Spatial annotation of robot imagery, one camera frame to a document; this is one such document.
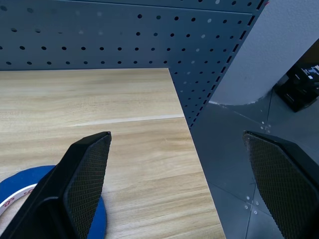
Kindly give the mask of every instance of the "pegboard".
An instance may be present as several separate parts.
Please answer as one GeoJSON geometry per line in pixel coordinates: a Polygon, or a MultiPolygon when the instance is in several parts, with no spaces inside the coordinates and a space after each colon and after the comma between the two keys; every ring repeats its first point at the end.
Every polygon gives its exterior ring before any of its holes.
{"type": "Polygon", "coordinates": [[[0,70],[169,68],[192,127],[264,1],[149,2],[2,0],[0,70]]]}

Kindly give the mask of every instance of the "white wall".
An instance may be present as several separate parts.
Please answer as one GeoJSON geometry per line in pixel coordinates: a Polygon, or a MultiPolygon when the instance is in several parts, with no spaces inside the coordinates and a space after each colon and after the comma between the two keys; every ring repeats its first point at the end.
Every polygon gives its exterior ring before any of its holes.
{"type": "Polygon", "coordinates": [[[270,0],[210,101],[263,97],[319,38],[319,0],[270,0]]]}

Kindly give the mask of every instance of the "black object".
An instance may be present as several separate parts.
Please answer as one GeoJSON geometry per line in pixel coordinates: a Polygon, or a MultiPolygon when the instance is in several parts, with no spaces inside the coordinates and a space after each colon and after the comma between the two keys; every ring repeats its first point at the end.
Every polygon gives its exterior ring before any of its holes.
{"type": "Polygon", "coordinates": [[[296,63],[287,72],[289,79],[276,93],[294,111],[312,105],[319,96],[319,65],[296,63]]]}
{"type": "Polygon", "coordinates": [[[319,166],[295,143],[244,132],[260,194],[286,239],[319,238],[319,166]]]}
{"type": "Polygon", "coordinates": [[[36,185],[0,239],[86,239],[111,143],[101,132],[72,144],[36,185]]]}

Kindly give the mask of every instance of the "wooden table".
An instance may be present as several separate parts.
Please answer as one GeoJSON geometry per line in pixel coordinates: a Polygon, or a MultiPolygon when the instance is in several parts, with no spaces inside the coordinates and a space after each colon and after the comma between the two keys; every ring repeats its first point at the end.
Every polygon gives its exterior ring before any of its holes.
{"type": "Polygon", "coordinates": [[[0,72],[0,181],[101,131],[107,238],[224,238],[167,69],[0,72]]]}

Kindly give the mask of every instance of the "tape roll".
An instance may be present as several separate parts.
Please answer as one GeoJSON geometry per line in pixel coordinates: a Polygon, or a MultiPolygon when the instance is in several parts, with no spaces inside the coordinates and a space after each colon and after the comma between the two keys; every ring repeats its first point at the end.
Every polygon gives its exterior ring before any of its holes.
{"type": "MultiPolygon", "coordinates": [[[[0,216],[17,199],[31,193],[53,167],[54,165],[49,165],[26,169],[0,182],[0,216]]],[[[100,197],[87,239],[103,239],[105,230],[106,210],[100,197]]]]}

